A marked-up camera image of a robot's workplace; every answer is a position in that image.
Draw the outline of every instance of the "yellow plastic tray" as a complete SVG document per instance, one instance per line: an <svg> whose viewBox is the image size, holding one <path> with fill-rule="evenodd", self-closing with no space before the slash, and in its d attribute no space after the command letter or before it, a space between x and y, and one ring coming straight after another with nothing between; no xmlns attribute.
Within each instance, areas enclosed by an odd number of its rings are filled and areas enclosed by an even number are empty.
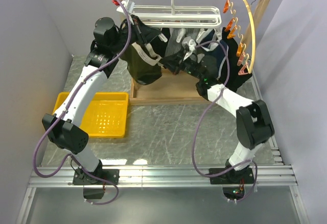
<svg viewBox="0 0 327 224"><path fill-rule="evenodd" d="M69 92L58 95L53 113L68 97ZM89 137L123 138L126 130L128 93L98 92L85 111L80 128Z"/></svg>

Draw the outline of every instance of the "wall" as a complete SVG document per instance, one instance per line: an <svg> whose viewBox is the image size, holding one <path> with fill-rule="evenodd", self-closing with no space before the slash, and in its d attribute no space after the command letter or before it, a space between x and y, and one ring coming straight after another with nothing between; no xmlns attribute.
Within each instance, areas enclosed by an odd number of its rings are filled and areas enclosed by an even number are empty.
<svg viewBox="0 0 327 224"><path fill-rule="evenodd" d="M170 5L170 0L134 0L138 5ZM221 10L226 0L175 0L176 5L215 5ZM241 0L233 0L238 6L242 29L248 25L247 11ZM54 20L69 51L75 55L87 55L93 40L93 29L97 19L110 16L119 25L119 15L116 6L111 0L43 0L48 12ZM273 18L282 0L271 0L260 27L257 29L257 38L260 40L269 22ZM227 25L231 15L223 16L223 24Z"/></svg>
<svg viewBox="0 0 327 224"><path fill-rule="evenodd" d="M283 159L311 223L326 223L326 0L283 0L257 50L256 75Z"/></svg>
<svg viewBox="0 0 327 224"><path fill-rule="evenodd" d="M0 0L0 12L0 222L15 223L72 57L40 0Z"/></svg>

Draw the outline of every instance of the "orange clip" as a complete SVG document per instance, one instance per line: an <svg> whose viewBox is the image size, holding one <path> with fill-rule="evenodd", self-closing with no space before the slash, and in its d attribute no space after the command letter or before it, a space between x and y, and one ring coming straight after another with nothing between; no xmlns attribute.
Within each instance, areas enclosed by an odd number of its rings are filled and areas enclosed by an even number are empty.
<svg viewBox="0 0 327 224"><path fill-rule="evenodd" d="M236 56L239 57L241 55L243 49L243 44L240 43L239 47L237 48Z"/></svg>
<svg viewBox="0 0 327 224"><path fill-rule="evenodd" d="M233 34L235 32L235 30L236 30L236 26L234 26L234 28L230 31L230 33L227 36L227 39L231 39L236 36L235 34Z"/></svg>
<svg viewBox="0 0 327 224"><path fill-rule="evenodd" d="M246 63L242 68L241 68L241 70L239 71L239 75L246 75L246 74L249 74L249 72L248 72L248 64Z"/></svg>
<svg viewBox="0 0 327 224"><path fill-rule="evenodd" d="M232 18L229 22L229 24L227 25L227 27L225 28L225 32L227 32L228 30L230 30L231 26L233 26L233 23L235 21L235 18Z"/></svg>
<svg viewBox="0 0 327 224"><path fill-rule="evenodd" d="M243 52L239 58L239 60L237 61L237 65L238 66L241 66L243 60L244 60L244 57L245 57L245 53Z"/></svg>
<svg viewBox="0 0 327 224"><path fill-rule="evenodd" d="M226 0L223 13L226 13L228 11L228 7L229 7L229 0Z"/></svg>

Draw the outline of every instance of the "wooden frame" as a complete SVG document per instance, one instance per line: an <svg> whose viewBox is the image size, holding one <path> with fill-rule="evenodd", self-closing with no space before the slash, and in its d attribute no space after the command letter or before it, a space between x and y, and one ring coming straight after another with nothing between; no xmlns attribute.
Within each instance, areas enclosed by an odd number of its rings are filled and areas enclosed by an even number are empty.
<svg viewBox="0 0 327 224"><path fill-rule="evenodd" d="M253 14L256 28L267 9L270 0L259 0ZM251 26L249 24L244 35L244 43L251 43ZM198 80L186 73L172 75L162 69L162 77L150 85L140 85L133 79L131 81L130 102L133 105L163 105L163 104L203 104L207 103L196 91Z"/></svg>

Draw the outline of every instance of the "marble tabletop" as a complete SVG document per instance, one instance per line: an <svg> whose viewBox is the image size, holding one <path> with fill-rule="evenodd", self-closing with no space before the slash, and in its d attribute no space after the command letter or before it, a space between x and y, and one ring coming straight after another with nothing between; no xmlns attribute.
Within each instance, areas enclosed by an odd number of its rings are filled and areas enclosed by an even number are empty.
<svg viewBox="0 0 327 224"><path fill-rule="evenodd" d="M76 83L85 56L75 56L64 91ZM131 77L126 62L120 61L99 92L129 92ZM238 94L256 99L251 80ZM129 109L125 138L90 138L88 145L104 164L191 164L191 146L199 117L207 105L132 106ZM198 164L224 164L238 143L235 118L219 106L214 106L204 118L197 137ZM43 166L59 165L64 150L49 142ZM273 164L269 143L256 153L258 164Z"/></svg>

